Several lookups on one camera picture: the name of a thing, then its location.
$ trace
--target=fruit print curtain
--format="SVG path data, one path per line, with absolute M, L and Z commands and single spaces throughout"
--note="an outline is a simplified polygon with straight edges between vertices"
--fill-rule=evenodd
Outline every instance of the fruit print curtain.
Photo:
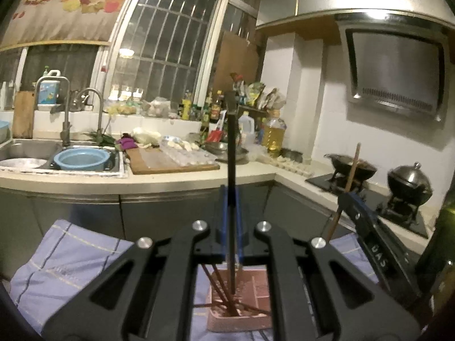
M 125 0 L 21 0 L 0 49 L 46 43 L 108 44 Z

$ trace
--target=stainless steel sink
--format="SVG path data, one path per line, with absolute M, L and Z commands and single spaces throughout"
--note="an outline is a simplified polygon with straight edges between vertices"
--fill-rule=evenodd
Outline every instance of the stainless steel sink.
M 60 170 L 54 163 L 54 157 L 64 149 L 73 149 L 78 147 L 100 148 L 90 141 L 73 141 L 68 147 L 62 147 L 61 141 L 57 140 L 10 140 L 0 146 L 0 161 L 16 158 L 33 158 L 45 159 L 47 162 L 35 169 L 21 169 L 15 167 L 0 166 L 0 171 L 17 171 L 21 173 L 36 174 L 69 174 L 69 175 L 97 175 L 106 177 L 123 177 L 125 175 L 125 166 L 123 153 L 114 147 L 103 147 L 109 151 L 111 157 L 105 164 L 105 170 L 102 172 L 91 172 L 85 170 Z

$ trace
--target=countertop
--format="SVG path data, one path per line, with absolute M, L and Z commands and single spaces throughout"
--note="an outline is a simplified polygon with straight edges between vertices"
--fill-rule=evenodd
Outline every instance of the countertop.
M 326 165 L 315 164 L 311 167 L 315 175 L 323 175 L 331 172 L 330 167 Z M 110 194 L 153 194 L 217 188 L 227 183 L 227 175 L 228 169 L 226 164 L 221 164 L 219 170 L 149 175 L 133 175 L 128 167 L 127 175 L 124 178 L 42 175 L 0 171 L 0 187 L 31 193 L 71 194 L 72 196 L 89 196 L 92 194 L 98 196 Z M 337 208 L 337 198 L 335 196 L 306 183 L 306 178 L 301 175 L 259 162 L 250 162 L 237 166 L 237 184 L 273 180 L 332 211 L 335 211 Z M 432 211 L 431 209 L 421 209 L 421 213 L 427 225 L 438 214 L 437 211 Z M 423 252 L 428 240 L 391 222 L 383 221 L 408 248 L 419 254 Z M 431 237 L 432 232 L 428 227 L 427 231 Z

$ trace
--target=cutting board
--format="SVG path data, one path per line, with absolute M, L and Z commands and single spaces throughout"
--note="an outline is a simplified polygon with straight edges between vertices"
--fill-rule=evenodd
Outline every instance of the cutting board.
M 13 138 L 33 138 L 33 119 L 35 117 L 35 93 L 19 91 L 14 98 Z
M 130 158 L 130 167 L 133 174 L 159 174 L 159 173 L 179 173 L 179 172 L 199 172 L 215 171 L 220 169 L 218 164 L 179 166 L 169 156 L 164 154 L 160 149 L 148 148 L 144 150 L 147 153 L 153 153 L 153 168 L 147 166 L 142 159 L 139 149 L 127 150 Z

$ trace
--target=faucet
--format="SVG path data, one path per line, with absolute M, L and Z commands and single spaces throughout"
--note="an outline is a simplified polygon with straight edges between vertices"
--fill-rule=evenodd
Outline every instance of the faucet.
M 57 81 L 65 81 L 68 85 L 68 88 L 67 88 L 67 96 L 65 97 L 65 120 L 63 122 L 63 129 L 62 129 L 62 132 L 60 132 L 60 138 L 61 138 L 61 141 L 62 141 L 62 144 L 64 147 L 66 146 L 69 146 L 70 145 L 70 127 L 71 127 L 71 124 L 70 124 L 70 81 L 67 77 L 60 77 L 60 76 L 54 76 L 54 75 L 46 75 L 44 77 L 41 77 L 40 79 L 38 79 L 38 81 L 36 82 L 36 86 L 35 86 L 35 99 L 36 99 L 36 105 L 38 104 L 38 92 L 40 90 L 40 84 L 42 81 L 45 81 L 47 79 L 50 79 L 50 80 L 57 80 Z
M 99 92 L 96 88 L 87 87 L 87 88 L 84 88 L 83 90 L 81 90 L 75 96 L 75 99 L 77 100 L 79 98 L 79 96 L 81 96 L 84 92 L 89 92 L 89 91 L 93 91 L 94 93 L 96 93 L 100 99 L 100 110 L 98 112 L 98 129 L 96 130 L 96 139 L 98 140 L 98 138 L 102 135 L 102 132 L 103 132 L 103 129 L 101 128 L 101 122 L 103 120 L 103 103 L 104 103 L 103 95 L 101 95 L 101 92 Z

